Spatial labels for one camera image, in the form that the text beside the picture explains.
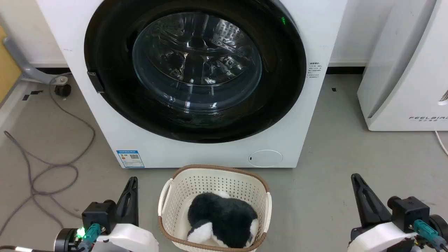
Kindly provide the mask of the round white filter cover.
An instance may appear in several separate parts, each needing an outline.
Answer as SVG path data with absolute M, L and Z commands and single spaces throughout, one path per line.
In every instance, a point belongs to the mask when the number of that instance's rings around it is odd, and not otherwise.
M 258 150 L 248 157 L 248 162 L 254 167 L 269 168 L 280 164 L 283 160 L 281 153 L 275 150 Z

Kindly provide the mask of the white air purifier appliance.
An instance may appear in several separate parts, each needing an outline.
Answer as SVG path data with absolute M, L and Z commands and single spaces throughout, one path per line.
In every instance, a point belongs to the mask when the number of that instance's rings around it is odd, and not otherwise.
M 448 131 L 448 0 L 398 0 L 357 97 L 370 131 Z

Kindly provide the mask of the light wooden board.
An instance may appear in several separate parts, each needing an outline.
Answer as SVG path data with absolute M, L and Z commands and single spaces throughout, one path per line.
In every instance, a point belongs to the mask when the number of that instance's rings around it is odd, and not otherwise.
M 3 44 L 3 39 L 6 37 L 7 34 L 0 25 L 0 106 L 21 76 L 20 68 Z

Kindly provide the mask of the black and white plush toy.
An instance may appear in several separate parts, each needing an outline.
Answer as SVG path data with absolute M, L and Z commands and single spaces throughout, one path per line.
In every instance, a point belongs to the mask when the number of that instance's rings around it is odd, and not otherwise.
M 242 249 L 255 242 L 258 214 L 247 202 L 225 192 L 197 195 L 187 213 L 191 225 L 186 240 L 203 244 L 212 239 L 218 246 Z

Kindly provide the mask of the grey table leg with caster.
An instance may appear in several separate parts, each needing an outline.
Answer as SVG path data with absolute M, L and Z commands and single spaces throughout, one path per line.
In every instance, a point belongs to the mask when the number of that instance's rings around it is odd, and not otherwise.
M 68 97 L 71 94 L 71 86 L 68 84 L 70 73 L 59 75 L 44 73 L 32 66 L 11 37 L 3 38 L 2 43 L 20 68 L 24 78 L 32 82 L 54 86 L 54 93 L 57 96 Z

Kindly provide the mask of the blue energy label sticker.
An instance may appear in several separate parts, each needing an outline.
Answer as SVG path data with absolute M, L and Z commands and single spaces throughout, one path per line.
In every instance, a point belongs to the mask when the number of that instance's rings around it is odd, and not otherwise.
M 117 158 L 123 168 L 144 168 L 143 161 L 137 150 L 116 150 Z

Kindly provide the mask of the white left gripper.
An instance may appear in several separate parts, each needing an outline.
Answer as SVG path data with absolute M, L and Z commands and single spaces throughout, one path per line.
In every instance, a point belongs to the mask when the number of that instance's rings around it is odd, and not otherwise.
M 139 227 L 139 181 L 130 177 L 115 208 L 117 225 L 99 236 L 92 252 L 159 252 L 154 235 Z

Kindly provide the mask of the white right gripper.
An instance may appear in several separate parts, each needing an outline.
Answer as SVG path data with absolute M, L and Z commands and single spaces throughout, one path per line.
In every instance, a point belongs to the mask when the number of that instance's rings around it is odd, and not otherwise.
M 417 236 L 416 232 L 405 233 L 390 222 L 391 213 L 360 174 L 352 174 L 351 182 L 361 226 L 376 226 L 357 236 L 347 252 L 384 252 L 404 239 Z

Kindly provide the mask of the white front-load washing machine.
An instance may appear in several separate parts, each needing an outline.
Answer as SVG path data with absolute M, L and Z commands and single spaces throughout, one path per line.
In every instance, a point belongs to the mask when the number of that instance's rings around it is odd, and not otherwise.
M 306 75 L 297 102 L 280 121 L 250 137 L 220 143 L 182 142 L 154 134 L 121 116 L 95 91 L 87 74 L 84 40 L 88 23 L 103 1 L 36 0 L 118 161 L 116 150 L 137 150 L 145 168 L 191 164 L 248 168 L 254 167 L 249 155 L 274 150 L 283 160 L 272 168 L 297 166 L 348 0 L 272 0 L 293 20 L 306 51 L 307 70 L 310 62 L 320 62 L 322 71 L 318 78 Z

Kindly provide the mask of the black round glass washer door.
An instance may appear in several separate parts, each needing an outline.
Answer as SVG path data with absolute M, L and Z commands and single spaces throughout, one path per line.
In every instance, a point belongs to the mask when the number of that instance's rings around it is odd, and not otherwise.
M 182 142 L 266 130 L 295 105 L 307 75 L 299 32 L 272 0 L 104 0 L 84 56 L 115 111 Z

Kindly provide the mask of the cream perforated laundry basket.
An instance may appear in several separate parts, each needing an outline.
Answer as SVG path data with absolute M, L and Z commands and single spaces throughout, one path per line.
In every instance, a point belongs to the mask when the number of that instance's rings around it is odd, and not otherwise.
M 187 212 L 192 200 L 201 193 L 223 191 L 250 204 L 258 214 L 259 229 L 248 248 L 219 247 L 213 240 L 204 244 L 188 242 L 191 228 Z M 179 249 L 187 252 L 256 252 L 264 242 L 272 214 L 272 197 L 266 181 L 259 175 L 238 168 L 193 164 L 178 169 L 160 193 L 158 225 L 161 233 Z

